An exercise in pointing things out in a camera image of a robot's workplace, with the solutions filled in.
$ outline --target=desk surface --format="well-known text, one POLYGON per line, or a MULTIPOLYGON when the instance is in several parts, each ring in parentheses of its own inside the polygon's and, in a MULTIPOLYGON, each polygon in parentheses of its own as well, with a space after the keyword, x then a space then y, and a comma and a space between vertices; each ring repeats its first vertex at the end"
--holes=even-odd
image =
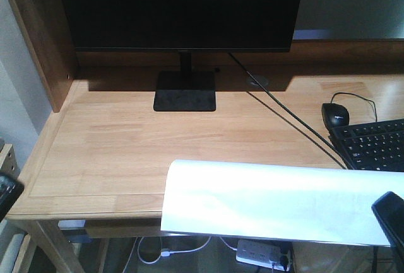
MULTIPOLYGON (((301 67, 273 68, 268 76, 279 79, 301 67)), ((304 68, 274 95, 324 137, 320 107, 337 91, 373 99, 380 120, 403 117, 402 67, 304 68), (363 74, 349 76, 350 70, 363 74)), ((175 159, 339 168, 263 92, 228 89, 231 81, 245 81, 239 71, 229 76, 224 68, 217 75, 215 112, 154 112, 147 87, 157 69, 144 76, 133 68, 83 71, 61 112, 50 115, 20 175, 26 189, 9 219, 159 218, 175 159)), ((348 108, 352 124, 374 120, 372 108, 358 98, 335 102, 348 108)))

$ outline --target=black mouse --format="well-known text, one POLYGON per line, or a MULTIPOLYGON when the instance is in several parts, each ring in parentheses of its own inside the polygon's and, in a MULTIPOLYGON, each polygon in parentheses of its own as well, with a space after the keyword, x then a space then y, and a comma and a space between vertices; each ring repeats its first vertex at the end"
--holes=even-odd
POLYGON ((321 115, 323 116, 324 125, 329 131, 334 127, 349 124, 348 110, 339 104, 324 103, 321 106, 321 115))

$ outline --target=black keyboard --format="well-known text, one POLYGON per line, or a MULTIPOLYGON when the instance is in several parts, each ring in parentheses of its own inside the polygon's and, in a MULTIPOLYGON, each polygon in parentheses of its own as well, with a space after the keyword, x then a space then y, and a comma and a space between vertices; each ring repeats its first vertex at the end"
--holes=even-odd
POLYGON ((404 172, 404 119, 335 127, 330 139, 356 170, 404 172))

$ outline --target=white power strip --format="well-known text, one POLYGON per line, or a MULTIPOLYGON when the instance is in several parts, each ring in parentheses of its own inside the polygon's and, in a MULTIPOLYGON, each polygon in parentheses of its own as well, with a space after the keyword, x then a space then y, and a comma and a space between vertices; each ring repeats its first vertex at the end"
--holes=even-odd
POLYGON ((264 243, 256 243, 250 240, 239 240, 237 245, 237 254, 235 259, 239 262, 245 262, 260 267, 273 268, 283 272, 283 266, 280 264, 280 247, 267 245, 264 243))

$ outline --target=black object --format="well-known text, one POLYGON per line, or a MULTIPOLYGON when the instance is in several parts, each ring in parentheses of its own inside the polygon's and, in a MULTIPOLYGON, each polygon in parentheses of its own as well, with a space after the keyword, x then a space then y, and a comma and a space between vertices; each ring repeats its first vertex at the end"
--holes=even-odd
POLYGON ((335 127, 330 139, 356 170, 404 172, 404 119, 335 127))
MULTIPOLYGON (((62 2, 77 51, 287 52, 300 0, 62 2)), ((163 73, 154 109, 212 111, 211 82, 210 73, 163 73)))
POLYGON ((180 52, 181 71, 158 75, 153 108, 155 111, 215 111, 215 74, 193 72, 191 53, 180 52))
POLYGON ((0 172, 0 221, 24 190, 24 185, 8 174, 0 172))
POLYGON ((286 255, 282 255, 282 256, 280 257, 279 262, 280 262, 280 265, 283 267, 283 270, 286 272, 287 269, 288 269, 288 264, 289 264, 289 259, 288 259, 288 257, 287 257, 286 255))
POLYGON ((324 125, 330 131, 334 127, 349 125, 349 112, 339 104, 324 103, 321 106, 324 125))
POLYGON ((373 203, 372 210, 390 242, 397 272, 404 273, 404 200, 387 192, 373 203))

